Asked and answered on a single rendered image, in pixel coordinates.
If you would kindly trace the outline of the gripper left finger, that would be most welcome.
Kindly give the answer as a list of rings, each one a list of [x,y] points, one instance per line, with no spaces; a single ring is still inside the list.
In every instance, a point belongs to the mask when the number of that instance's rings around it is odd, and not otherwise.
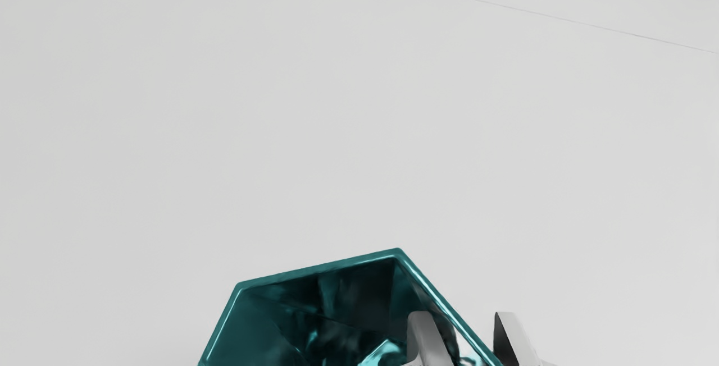
[[[412,312],[408,316],[406,366],[454,366],[429,312]]]

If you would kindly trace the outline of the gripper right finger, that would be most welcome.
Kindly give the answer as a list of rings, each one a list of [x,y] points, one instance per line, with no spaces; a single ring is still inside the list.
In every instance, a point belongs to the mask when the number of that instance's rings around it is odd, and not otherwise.
[[[503,366],[558,366],[539,358],[529,336],[514,312],[496,312],[493,353]]]

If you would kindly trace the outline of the teal faceted mug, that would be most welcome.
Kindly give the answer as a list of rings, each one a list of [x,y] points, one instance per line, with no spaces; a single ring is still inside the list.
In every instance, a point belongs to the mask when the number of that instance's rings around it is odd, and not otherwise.
[[[401,366],[412,312],[451,366],[503,366],[399,248],[239,282],[197,366]]]

